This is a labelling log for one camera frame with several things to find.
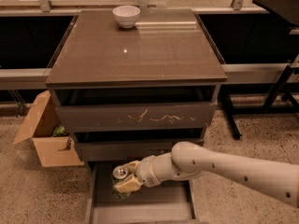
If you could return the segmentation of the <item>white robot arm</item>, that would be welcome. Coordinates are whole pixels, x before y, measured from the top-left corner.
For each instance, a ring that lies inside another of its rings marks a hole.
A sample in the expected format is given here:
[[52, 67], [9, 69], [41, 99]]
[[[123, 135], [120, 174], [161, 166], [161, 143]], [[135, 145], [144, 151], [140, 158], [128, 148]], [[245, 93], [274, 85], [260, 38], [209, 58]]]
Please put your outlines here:
[[299, 166], [208, 150], [190, 142], [176, 143], [170, 152], [131, 161], [114, 169], [119, 193], [155, 187], [164, 181], [196, 178], [210, 172], [291, 206], [299, 205]]

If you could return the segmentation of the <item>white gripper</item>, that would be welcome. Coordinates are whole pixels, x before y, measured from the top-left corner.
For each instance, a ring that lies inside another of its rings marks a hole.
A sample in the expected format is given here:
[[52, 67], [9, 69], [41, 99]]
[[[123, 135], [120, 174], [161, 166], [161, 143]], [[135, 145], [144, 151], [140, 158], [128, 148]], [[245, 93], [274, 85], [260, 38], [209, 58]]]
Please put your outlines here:
[[149, 156], [142, 161], [131, 161], [126, 163], [125, 166], [131, 174], [115, 184], [115, 190], [119, 193], [125, 193], [137, 191], [142, 185], [147, 188], [159, 186], [161, 181], [157, 178], [154, 172], [154, 160], [154, 156]]

